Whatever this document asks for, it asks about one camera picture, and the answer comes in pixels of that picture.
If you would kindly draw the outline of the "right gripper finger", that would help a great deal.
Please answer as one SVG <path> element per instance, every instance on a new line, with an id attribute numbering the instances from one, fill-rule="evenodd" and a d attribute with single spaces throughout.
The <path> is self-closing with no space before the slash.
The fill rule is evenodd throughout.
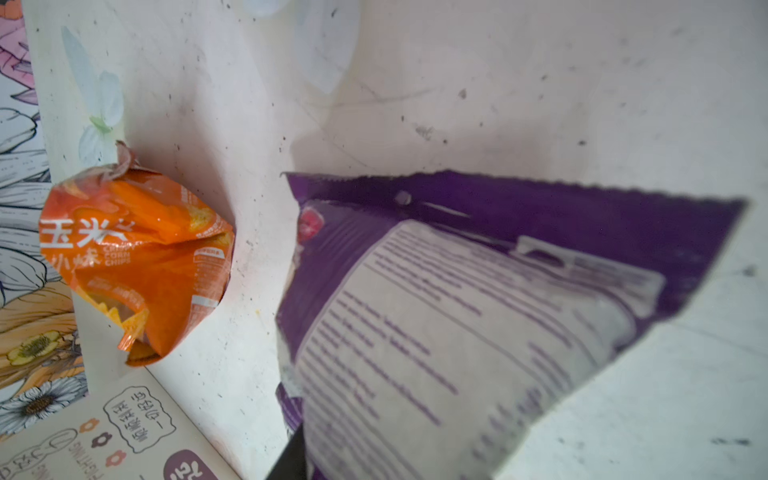
<path id="1" fill-rule="evenodd" d="M 307 480 L 308 462 L 304 425 L 301 424 L 294 432 L 279 458 L 273 465 L 267 480 Z"/>

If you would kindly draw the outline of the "white paper bag with dots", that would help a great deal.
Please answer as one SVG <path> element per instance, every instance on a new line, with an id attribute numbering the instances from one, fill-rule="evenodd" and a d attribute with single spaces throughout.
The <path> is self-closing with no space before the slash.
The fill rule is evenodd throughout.
<path id="1" fill-rule="evenodd" d="M 4 479 L 235 479 L 237 473 L 146 370 L 13 434 Z"/>

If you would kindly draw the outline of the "purple snack packet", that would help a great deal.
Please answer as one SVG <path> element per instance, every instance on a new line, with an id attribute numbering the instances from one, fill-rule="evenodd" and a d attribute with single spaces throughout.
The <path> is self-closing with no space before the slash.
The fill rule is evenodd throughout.
<path id="1" fill-rule="evenodd" d="M 277 395 L 308 479 L 494 477 L 687 306 L 748 205 L 455 171 L 287 182 Z"/>

